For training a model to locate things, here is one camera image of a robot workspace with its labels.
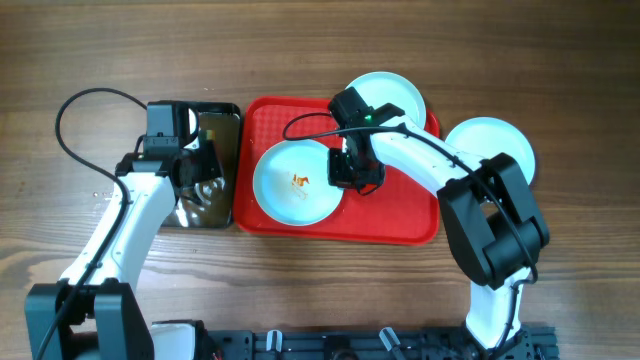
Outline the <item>light blue plate front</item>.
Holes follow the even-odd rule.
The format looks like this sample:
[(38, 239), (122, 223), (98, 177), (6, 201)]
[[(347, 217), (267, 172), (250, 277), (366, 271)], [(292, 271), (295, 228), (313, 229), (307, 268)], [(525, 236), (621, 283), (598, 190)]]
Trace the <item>light blue plate front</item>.
[(527, 183), (533, 182), (536, 173), (533, 147), (519, 129), (504, 120), (494, 117), (465, 120), (449, 132), (445, 142), (487, 159), (505, 153), (518, 163)]

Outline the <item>green scouring sponge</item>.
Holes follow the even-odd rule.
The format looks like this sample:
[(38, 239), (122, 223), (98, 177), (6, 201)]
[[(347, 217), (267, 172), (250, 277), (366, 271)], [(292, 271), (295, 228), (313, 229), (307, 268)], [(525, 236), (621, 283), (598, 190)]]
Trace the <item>green scouring sponge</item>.
[(215, 139), (215, 132), (213, 130), (205, 130), (204, 131), (204, 138), (207, 141), (213, 141)]

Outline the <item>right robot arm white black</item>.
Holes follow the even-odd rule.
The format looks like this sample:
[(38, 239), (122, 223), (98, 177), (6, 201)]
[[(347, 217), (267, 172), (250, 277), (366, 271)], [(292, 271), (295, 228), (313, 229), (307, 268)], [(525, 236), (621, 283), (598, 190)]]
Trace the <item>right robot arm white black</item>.
[(520, 292), (537, 279), (535, 265), (550, 231), (519, 164), (458, 150), (418, 128), (392, 104), (328, 106), (345, 150), (333, 150), (329, 182), (361, 189), (398, 169), (439, 202), (449, 249), (472, 284), (468, 333), (492, 357), (506, 353), (520, 326)]

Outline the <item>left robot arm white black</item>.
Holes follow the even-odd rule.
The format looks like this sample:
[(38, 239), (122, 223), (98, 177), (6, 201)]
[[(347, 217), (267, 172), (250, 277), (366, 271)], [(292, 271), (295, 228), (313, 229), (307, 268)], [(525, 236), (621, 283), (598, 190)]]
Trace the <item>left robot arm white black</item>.
[(55, 283), (25, 302), (36, 359), (210, 359), (215, 345), (200, 320), (148, 326), (134, 290), (142, 265), (181, 190), (222, 173), (212, 141), (173, 154), (130, 153), (82, 253)]

